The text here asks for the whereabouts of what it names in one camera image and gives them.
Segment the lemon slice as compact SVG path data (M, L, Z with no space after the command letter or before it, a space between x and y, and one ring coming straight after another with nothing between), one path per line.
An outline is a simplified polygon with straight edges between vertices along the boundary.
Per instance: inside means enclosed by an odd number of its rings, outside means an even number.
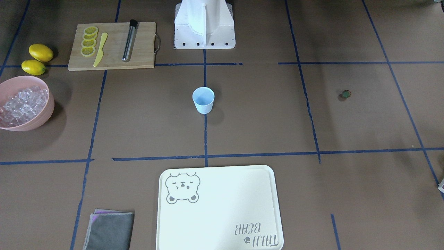
M82 47L80 50L80 54L84 57L90 57L93 56L96 52L96 49L94 46L90 47Z
M97 44L97 41L95 39L91 39L91 40L82 40L82 47L83 48L90 48L90 47L95 47L95 45Z
M94 33L94 34L84 34L83 35L83 40L84 41L93 41L97 38L98 33Z
M99 29L96 26L89 26L83 30L83 33L84 33L84 35L95 35L98 33L98 30Z

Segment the yellow plastic knife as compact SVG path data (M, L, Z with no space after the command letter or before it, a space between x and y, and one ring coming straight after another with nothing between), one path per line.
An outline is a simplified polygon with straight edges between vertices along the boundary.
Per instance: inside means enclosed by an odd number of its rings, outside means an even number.
M98 64L101 62L101 60L102 60L102 58L104 56L103 47L104 47L104 45L106 43L107 37L108 37L108 33L102 33L101 34L100 43L99 43L99 47L98 47L96 58L95 58L94 63L93 63L93 67L98 66Z

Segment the yellow lemon lower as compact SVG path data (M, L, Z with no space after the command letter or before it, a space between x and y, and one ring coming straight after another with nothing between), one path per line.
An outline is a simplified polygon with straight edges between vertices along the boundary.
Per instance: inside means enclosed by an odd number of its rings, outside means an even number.
M42 75L46 72L46 66L37 60L25 60L21 63L21 68L28 74L31 75Z

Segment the red strawberry on table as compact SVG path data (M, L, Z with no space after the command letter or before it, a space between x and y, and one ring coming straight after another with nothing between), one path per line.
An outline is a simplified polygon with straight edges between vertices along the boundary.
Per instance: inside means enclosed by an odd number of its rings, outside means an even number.
M351 91L350 90L344 90L341 94L341 97L344 99L350 98L351 97Z

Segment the yellow lemon upper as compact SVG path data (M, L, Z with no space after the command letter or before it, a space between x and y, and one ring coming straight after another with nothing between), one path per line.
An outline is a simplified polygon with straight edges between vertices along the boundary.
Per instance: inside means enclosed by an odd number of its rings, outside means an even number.
M32 44L28 48L29 54L36 60L46 63L53 59L54 52L44 44Z

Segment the grey folded cloth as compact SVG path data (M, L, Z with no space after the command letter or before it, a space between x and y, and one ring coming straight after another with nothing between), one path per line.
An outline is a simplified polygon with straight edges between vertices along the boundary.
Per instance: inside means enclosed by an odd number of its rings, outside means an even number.
M98 209L90 214L83 250L128 250L134 212Z

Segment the steel muddler black tip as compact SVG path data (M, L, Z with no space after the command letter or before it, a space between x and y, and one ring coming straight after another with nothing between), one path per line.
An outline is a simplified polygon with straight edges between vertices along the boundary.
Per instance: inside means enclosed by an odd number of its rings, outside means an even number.
M129 30L127 34L127 40L124 48L124 53L122 56L123 62L128 62L131 57L132 47L133 47L133 41L136 36L136 30L137 30L138 21L135 19L131 19L129 22Z

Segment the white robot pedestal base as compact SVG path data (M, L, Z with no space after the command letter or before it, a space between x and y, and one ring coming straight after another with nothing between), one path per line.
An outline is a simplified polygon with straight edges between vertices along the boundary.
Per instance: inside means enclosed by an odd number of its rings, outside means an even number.
M233 8L225 0L183 0L176 5L173 46L179 50L233 49Z

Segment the pile of clear ice cubes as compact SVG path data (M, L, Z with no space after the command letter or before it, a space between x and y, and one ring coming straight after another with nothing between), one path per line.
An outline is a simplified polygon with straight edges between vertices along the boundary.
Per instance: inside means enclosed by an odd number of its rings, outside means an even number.
M49 91L32 86L10 95L1 106L1 127L15 127L29 122L40 114L49 100Z

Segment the cream bear serving tray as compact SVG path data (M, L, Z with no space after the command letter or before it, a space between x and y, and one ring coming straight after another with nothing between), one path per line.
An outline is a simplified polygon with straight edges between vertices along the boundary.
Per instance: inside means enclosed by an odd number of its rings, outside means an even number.
M160 175L157 250L281 250L275 175L267 165L168 169Z

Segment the yellow lemon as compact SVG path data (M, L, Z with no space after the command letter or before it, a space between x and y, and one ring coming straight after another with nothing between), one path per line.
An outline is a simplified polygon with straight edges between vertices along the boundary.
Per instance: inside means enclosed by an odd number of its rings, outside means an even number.
M29 54L36 60L46 63L53 59L54 52L44 44L32 44L28 48Z
M25 60L21 63L21 68L28 74L31 75L42 75L46 72L46 66L37 60Z

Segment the light blue plastic cup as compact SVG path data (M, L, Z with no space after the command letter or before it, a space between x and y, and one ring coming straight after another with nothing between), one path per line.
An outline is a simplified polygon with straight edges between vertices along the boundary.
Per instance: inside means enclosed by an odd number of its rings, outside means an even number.
M209 87L199 87L194 90L192 99L200 114L208 114L212 110L215 93Z

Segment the wooden cutting board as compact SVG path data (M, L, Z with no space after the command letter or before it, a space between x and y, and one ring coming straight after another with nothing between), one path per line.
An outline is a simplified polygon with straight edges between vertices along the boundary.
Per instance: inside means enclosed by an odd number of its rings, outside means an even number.
M84 57L80 53L82 48L81 43L84 39L84 29L90 26L96 26L99 30L98 37L96 38L96 49L99 47L101 34L108 33L108 37L103 47L104 56L96 67L93 65L93 63L97 54L90 57ZM78 24L68 63L68 70L83 71L154 68L155 52L160 48L159 45L154 47L156 40L156 23L138 23L137 29L135 30L135 38L132 43L129 61L124 62L122 57L124 54L128 31L129 22Z

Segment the pink bowl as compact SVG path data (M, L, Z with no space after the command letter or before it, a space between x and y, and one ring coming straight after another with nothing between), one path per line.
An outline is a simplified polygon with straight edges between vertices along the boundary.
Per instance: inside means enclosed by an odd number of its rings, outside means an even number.
M42 112L27 123L15 127L1 127L9 131L29 131L36 129L49 120L54 111L54 97L49 90L48 85L40 78L35 76L18 76L8 79L1 83L1 106L8 100L10 95L16 95L19 90L32 86L39 86L49 91L49 100L44 106Z

